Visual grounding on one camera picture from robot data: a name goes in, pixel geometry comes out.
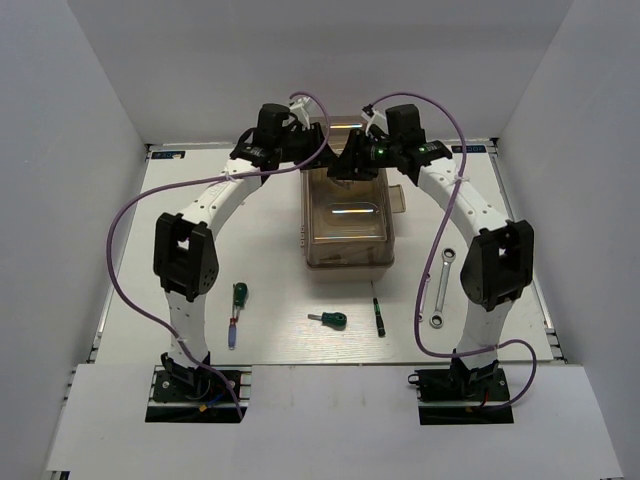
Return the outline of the beige toolbox with clear lid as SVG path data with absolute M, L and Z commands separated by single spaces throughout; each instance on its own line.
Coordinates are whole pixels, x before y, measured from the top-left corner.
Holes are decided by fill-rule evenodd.
M 384 170 L 370 181 L 338 180 L 326 167 L 301 174 L 301 245 L 316 283 L 378 281 L 394 263 L 395 207 Z

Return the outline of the large silver ratchet wrench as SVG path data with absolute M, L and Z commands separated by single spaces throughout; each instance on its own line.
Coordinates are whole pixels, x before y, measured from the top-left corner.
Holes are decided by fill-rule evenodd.
M 456 259 L 456 251 L 450 247 L 444 248 L 441 253 L 441 259 L 442 269 L 439 277 L 435 307 L 429 320 L 430 326 L 434 329 L 440 329 L 444 324 L 443 309 L 446 299 L 451 266 Z

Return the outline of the slim black green screwdriver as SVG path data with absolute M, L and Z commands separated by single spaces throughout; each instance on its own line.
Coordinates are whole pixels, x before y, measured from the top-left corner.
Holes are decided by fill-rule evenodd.
M 370 285 L 372 289 L 372 303 L 374 308 L 377 335 L 379 338 L 384 338 L 386 336 L 386 330 L 385 330 L 385 325 L 384 325 L 384 320 L 383 320 L 379 300 L 375 292 L 374 283 L 370 282 Z

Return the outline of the green handle long screwdriver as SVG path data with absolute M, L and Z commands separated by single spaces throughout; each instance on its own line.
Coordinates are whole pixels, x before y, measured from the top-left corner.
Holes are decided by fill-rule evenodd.
M 246 306 L 248 298 L 248 286 L 244 282 L 238 282 L 233 285 L 233 303 L 232 303 L 232 318 L 237 320 L 239 318 L 240 311 Z

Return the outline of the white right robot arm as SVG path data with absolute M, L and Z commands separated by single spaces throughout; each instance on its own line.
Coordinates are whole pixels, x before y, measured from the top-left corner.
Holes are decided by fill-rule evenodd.
M 497 349 L 506 317 L 533 273 L 534 231 L 495 210 L 466 180 L 449 148 L 429 141 L 413 104 L 380 113 L 363 111 L 367 125 L 352 129 L 341 153 L 323 155 L 328 176 L 338 180 L 374 179 L 393 168 L 429 195 L 463 236 L 468 252 L 460 282 L 469 304 L 451 364 L 453 390 L 472 399 L 488 385 L 498 365 Z

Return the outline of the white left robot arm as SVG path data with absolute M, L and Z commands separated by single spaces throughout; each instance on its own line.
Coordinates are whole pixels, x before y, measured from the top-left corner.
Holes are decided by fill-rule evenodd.
M 222 170 L 204 192 L 176 214 L 162 214 L 155 227 L 153 271 L 159 277 L 175 336 L 161 356 L 177 375 L 177 387 L 199 399 L 211 387 L 205 339 L 206 295 L 219 273 L 215 240 L 236 209 L 282 163 L 309 166 L 327 147 L 319 123 L 309 117 L 312 99 L 295 94 L 287 105 L 264 104 L 257 125 L 238 139 Z

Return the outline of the stubby green screwdriver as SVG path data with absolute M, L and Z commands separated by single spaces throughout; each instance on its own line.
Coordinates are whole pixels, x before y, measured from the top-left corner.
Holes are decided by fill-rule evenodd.
M 308 314 L 309 320 L 315 320 L 322 325 L 335 330 L 343 330 L 347 325 L 347 316 L 341 312 L 323 312 L 321 314 Z

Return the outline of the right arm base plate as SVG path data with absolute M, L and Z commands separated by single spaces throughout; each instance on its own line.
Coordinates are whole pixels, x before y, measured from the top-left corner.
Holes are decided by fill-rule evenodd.
M 500 407 L 511 400 L 502 368 L 469 388 L 457 385 L 446 369 L 415 370 L 407 381 L 416 389 L 422 426 L 514 423 L 512 407 Z

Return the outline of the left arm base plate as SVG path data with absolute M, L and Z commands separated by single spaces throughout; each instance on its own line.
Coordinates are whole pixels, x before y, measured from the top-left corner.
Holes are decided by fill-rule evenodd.
M 156 366 L 147 401 L 146 423 L 239 424 L 236 403 L 224 381 L 206 372 L 204 385 L 188 389 Z

